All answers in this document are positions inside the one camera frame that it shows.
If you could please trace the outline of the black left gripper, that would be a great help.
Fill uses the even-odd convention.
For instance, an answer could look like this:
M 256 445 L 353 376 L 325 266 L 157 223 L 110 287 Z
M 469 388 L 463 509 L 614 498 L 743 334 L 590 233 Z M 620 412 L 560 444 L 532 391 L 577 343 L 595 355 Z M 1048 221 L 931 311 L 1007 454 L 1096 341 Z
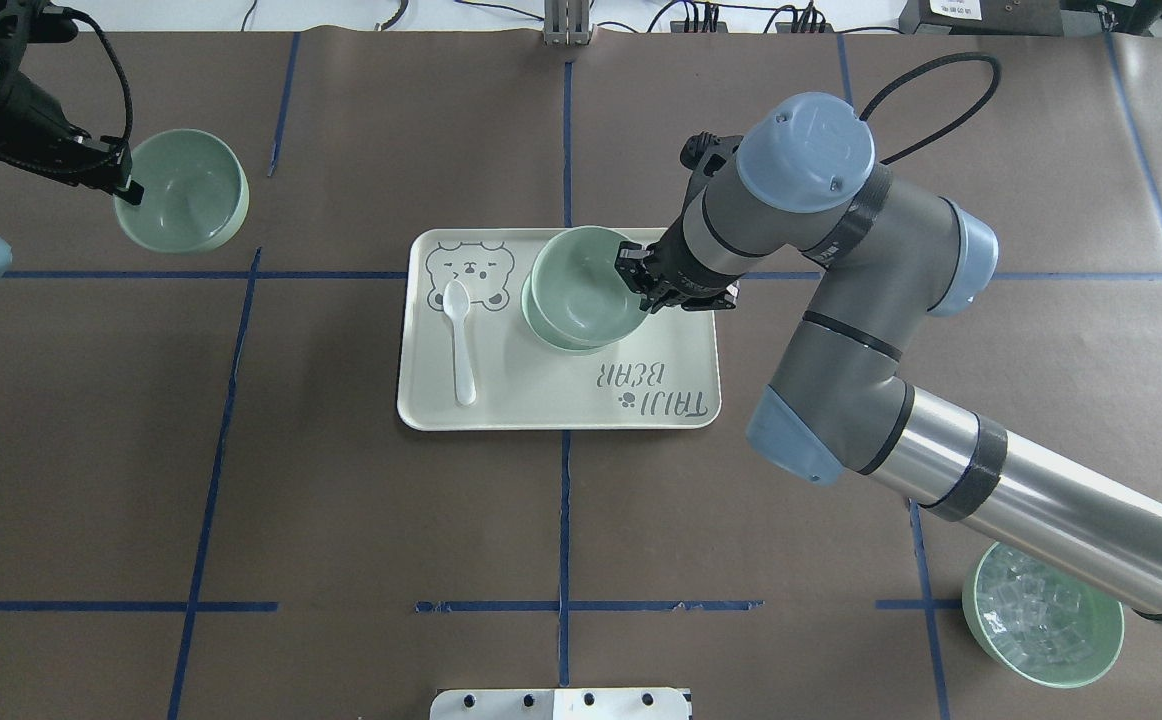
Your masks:
M 132 181 L 127 141 L 91 137 L 65 118 L 59 101 L 20 72 L 0 78 L 0 161 L 70 186 L 119 190 L 132 208 L 145 197 L 145 187 Z

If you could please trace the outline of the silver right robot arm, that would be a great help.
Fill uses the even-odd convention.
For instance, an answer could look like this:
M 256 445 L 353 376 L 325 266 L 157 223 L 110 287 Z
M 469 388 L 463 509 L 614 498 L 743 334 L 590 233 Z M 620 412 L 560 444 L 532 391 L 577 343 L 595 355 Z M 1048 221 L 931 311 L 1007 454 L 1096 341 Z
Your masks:
M 813 483 L 875 478 L 1162 628 L 1161 502 L 898 375 L 920 324 L 991 282 L 991 228 L 896 177 L 865 120 L 820 92 L 681 159 L 693 179 L 677 218 L 617 251 L 641 309 L 732 309 L 738 281 L 787 246 L 822 271 L 747 427 L 759 454 Z

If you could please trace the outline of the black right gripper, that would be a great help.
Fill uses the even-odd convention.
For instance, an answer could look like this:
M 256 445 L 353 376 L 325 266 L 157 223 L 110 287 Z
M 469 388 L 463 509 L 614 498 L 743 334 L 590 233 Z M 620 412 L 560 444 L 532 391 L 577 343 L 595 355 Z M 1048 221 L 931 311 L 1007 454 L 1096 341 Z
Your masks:
M 619 242 L 614 269 L 639 296 L 645 314 L 682 307 L 686 314 L 736 309 L 738 278 L 708 268 L 693 255 L 681 228 L 665 229 L 658 242 Z

